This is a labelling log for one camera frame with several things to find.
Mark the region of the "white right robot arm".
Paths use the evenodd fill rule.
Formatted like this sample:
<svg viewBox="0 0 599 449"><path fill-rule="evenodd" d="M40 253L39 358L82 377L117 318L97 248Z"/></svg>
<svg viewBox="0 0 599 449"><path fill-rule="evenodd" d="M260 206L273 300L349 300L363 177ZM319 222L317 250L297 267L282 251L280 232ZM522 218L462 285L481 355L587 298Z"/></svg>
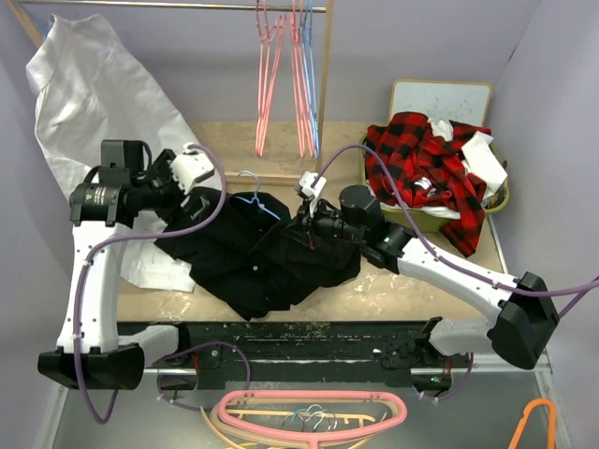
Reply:
<svg viewBox="0 0 599 449"><path fill-rule="evenodd" d="M320 188L297 185L300 238L309 248L344 241L378 268L431 284L480 312L480 317L431 318L416 340L417 358L437 366L457 354L496 354L519 369L533 369L560 322L545 281L531 272L516 278L477 266L452 253L426 248L416 233L385 219L364 185L350 185L333 207Z"/></svg>

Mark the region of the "light blue wire hanger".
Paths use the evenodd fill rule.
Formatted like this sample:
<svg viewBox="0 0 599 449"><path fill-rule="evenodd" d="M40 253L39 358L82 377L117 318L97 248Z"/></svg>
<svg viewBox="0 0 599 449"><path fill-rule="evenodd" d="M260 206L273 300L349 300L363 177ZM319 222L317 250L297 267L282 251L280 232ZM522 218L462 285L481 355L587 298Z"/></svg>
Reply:
<svg viewBox="0 0 599 449"><path fill-rule="evenodd" d="M255 182L256 182L256 187L254 189L254 191L252 192L252 196L250 198L246 198L241 196L240 194L235 194L233 196L233 198L238 199L248 205L255 205L260 211L266 213L267 215L269 215L272 219L274 219L275 221L280 221L281 217L275 213L274 211L268 209L261 201L260 201L260 197L259 197L259 190L261 188L261 181L260 178L253 172L250 170L241 170L240 172L238 172L235 177L239 178L242 175L248 175L250 177L252 177Z"/></svg>

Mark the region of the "black button shirt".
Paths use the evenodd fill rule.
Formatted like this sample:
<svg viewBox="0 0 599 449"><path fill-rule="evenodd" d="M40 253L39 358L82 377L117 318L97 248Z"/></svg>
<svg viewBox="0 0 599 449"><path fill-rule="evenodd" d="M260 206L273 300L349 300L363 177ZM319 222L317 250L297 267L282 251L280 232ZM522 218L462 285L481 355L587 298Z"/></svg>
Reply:
<svg viewBox="0 0 599 449"><path fill-rule="evenodd" d="M285 203L265 192L257 202L252 196L228 195L206 227L155 246L189 264L190 278L246 321L287 311L315 290L359 275L357 245L329 240L310 248Z"/></svg>

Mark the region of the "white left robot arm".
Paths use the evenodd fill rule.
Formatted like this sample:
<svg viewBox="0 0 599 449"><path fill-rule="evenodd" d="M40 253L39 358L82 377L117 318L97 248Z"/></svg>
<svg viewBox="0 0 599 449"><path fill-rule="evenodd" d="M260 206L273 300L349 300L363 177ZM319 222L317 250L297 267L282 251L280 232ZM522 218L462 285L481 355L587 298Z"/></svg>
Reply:
<svg viewBox="0 0 599 449"><path fill-rule="evenodd" d="M71 389L133 390L145 368L160 358L172 367L189 362L193 345L174 325L119 335L121 269L127 242L145 238L133 232L139 214L176 216L214 173L212 160L197 144L153 157L141 140L102 141L99 164L69 197L73 276L55 348L37 358L40 374Z"/></svg>

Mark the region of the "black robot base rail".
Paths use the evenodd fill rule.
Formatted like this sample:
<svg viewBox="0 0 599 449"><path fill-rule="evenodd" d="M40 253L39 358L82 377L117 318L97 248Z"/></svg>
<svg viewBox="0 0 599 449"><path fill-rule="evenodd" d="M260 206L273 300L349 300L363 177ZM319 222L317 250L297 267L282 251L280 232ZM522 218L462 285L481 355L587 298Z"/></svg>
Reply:
<svg viewBox="0 0 599 449"><path fill-rule="evenodd" d="M198 375L197 388L228 382L384 384L410 387L436 378L448 386L466 355L434 355L419 335L422 321L185 322L177 357L151 367L165 375Z"/></svg>

